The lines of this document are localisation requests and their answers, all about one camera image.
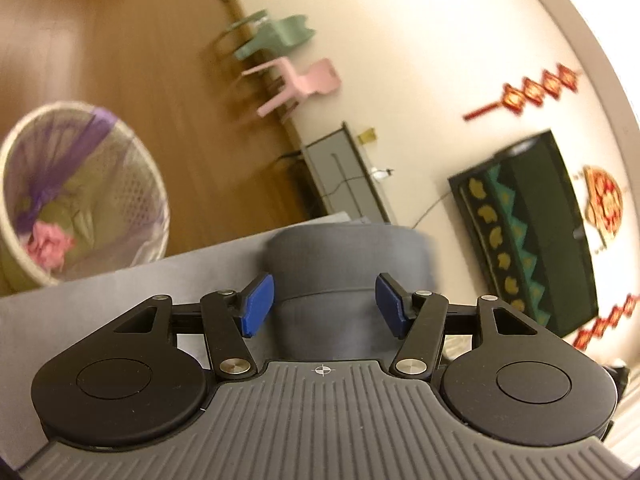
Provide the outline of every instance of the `silver bolt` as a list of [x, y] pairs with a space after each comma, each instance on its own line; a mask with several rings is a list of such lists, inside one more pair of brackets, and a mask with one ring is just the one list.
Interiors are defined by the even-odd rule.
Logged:
[[417, 375], [427, 371], [427, 365], [420, 359], [402, 359], [396, 363], [396, 370], [407, 375]]
[[244, 374], [251, 368], [251, 363], [246, 359], [238, 357], [232, 357], [231, 359], [225, 359], [220, 363], [220, 370], [225, 374]]

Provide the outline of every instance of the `plastic chair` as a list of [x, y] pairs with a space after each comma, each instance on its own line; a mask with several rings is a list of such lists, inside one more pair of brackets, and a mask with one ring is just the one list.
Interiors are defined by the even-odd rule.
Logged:
[[305, 101], [310, 95], [329, 94], [340, 88], [340, 76], [335, 71], [334, 65], [328, 58], [316, 61], [309, 67], [305, 74], [299, 75], [291, 64], [288, 57], [279, 57], [262, 65], [255, 66], [242, 72], [242, 75], [249, 75], [261, 72], [271, 67], [276, 67], [284, 81], [284, 87], [275, 97], [271, 98], [260, 108], [258, 115], [264, 117], [273, 112], [278, 106], [283, 105], [289, 99], [295, 99], [299, 104]]
[[303, 14], [296, 14], [282, 20], [271, 20], [267, 11], [263, 9], [247, 16], [244, 20], [232, 23], [226, 28], [224, 34], [247, 23], [252, 23], [256, 31], [253, 38], [234, 52], [238, 60], [246, 59], [260, 49], [269, 50], [273, 57], [286, 56], [316, 33], [312, 28], [306, 27], [306, 16]]

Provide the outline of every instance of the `white curtain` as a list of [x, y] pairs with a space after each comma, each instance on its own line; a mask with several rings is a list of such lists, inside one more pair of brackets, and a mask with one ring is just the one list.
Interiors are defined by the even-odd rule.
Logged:
[[613, 421], [605, 446], [629, 465], [640, 466], [640, 367], [629, 374], [629, 384]]

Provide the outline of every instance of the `gray table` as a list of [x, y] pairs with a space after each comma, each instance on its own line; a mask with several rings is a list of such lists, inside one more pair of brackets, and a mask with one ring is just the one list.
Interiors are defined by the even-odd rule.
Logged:
[[[338, 213], [313, 222], [348, 220]], [[0, 300], [0, 456], [16, 468], [47, 441], [30, 394], [45, 362], [154, 294], [193, 303], [212, 290], [242, 289], [261, 270], [262, 248], [276, 232]], [[256, 346], [269, 351], [260, 333], [248, 346], [257, 362], [265, 356]]]

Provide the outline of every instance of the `gray ribbed plate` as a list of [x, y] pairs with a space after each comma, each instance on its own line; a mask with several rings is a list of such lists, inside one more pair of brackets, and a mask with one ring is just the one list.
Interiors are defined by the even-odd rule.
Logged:
[[272, 362], [220, 386], [188, 428], [153, 446], [89, 452], [49, 444], [28, 480], [622, 479], [630, 469], [596, 439], [535, 449], [461, 424], [430, 386], [376, 361]]

